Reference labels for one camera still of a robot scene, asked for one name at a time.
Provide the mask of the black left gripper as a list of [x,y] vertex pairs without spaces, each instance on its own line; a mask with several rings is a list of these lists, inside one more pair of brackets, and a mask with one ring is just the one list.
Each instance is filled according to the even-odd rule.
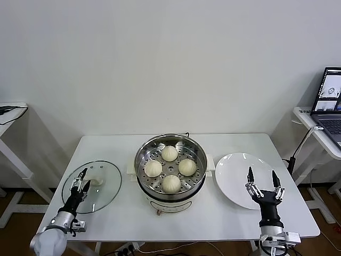
[[84,168],[78,176],[76,176],[71,183],[71,195],[67,199],[63,211],[69,213],[76,213],[80,203],[87,197],[88,190],[90,188],[91,181],[87,180],[85,186],[82,188],[82,183],[86,175],[87,168]]

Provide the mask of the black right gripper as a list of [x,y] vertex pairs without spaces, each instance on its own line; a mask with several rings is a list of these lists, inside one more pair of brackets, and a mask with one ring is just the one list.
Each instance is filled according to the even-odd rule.
[[252,200],[260,206],[260,227],[282,227],[282,222],[280,221],[280,216],[278,215],[277,206],[281,203],[281,200],[283,200],[285,188],[281,185],[280,179],[278,178],[274,170],[272,171],[272,181],[274,186],[273,191],[260,190],[255,184],[253,170],[251,166],[249,167],[247,183],[245,184],[245,187]]

